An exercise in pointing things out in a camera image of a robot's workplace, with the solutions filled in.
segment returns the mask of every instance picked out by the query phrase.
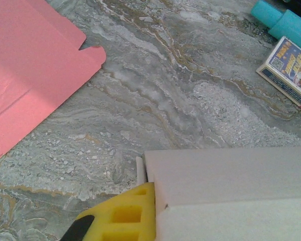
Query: pink cardboard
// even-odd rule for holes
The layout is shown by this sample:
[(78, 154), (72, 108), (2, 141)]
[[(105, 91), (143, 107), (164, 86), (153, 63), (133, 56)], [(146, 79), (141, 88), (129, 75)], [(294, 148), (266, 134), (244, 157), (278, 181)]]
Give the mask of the pink cardboard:
[(101, 68), (85, 39), (45, 0), (0, 0), (0, 157)]

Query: teal plastic cap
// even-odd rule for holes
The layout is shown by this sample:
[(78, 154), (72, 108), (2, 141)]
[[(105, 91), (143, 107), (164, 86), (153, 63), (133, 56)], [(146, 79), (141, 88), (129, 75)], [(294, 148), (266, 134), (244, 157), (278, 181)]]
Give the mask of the teal plastic cap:
[(280, 20), (283, 13), (265, 1), (259, 0), (251, 10), (251, 14), (270, 29)]

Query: gray marble surface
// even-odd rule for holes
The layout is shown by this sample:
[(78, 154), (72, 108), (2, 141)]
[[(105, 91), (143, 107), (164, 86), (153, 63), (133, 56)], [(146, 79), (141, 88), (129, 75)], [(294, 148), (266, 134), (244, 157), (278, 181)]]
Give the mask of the gray marble surface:
[[(135, 186), (144, 150), (301, 146), (301, 110), (255, 73), (275, 44), (249, 14), (255, 0), (48, 2), (107, 61), (0, 160), (0, 240), (57, 240), (75, 214)], [(15, 225), (14, 210), (29, 212), (18, 202), (41, 210), (36, 228)]]

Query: teal object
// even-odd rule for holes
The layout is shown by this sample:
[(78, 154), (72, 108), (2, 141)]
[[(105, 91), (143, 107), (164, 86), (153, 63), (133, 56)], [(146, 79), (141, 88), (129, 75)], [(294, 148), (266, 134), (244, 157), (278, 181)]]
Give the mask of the teal object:
[(284, 13), (263, 0), (259, 0), (251, 14), (266, 25), (276, 39), (286, 36), (301, 48), (301, 18), (290, 10)]

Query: printed box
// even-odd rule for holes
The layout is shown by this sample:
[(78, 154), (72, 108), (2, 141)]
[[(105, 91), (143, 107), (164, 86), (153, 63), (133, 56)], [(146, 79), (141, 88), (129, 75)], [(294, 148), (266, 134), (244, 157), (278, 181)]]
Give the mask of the printed box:
[(301, 48), (295, 43), (282, 37), (256, 72), (301, 108)]

